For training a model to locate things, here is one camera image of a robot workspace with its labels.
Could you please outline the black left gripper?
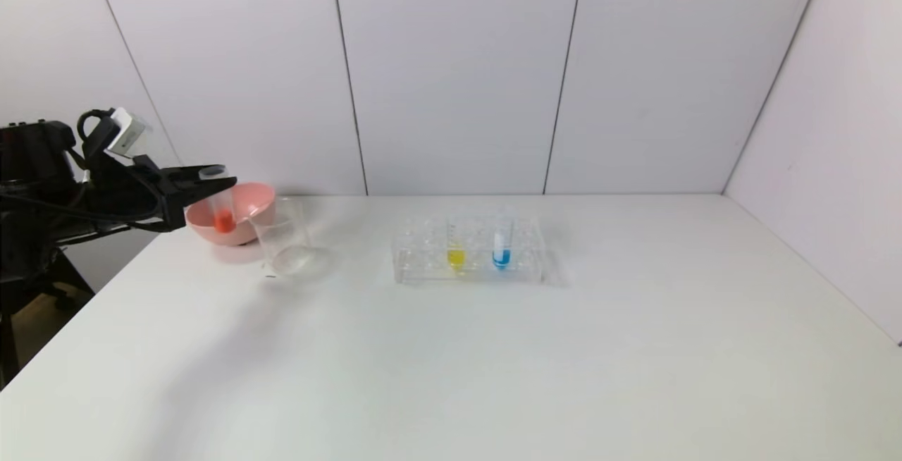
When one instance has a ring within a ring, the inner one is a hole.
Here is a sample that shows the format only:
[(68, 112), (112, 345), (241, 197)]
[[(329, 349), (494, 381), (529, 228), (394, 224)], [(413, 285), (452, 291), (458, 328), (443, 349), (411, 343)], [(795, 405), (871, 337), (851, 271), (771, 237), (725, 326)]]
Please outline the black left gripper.
[(235, 176), (201, 178), (206, 166), (160, 168), (146, 154), (126, 165), (109, 154), (88, 159), (88, 211), (99, 222), (152, 233), (168, 233), (185, 226), (185, 207), (235, 187)]

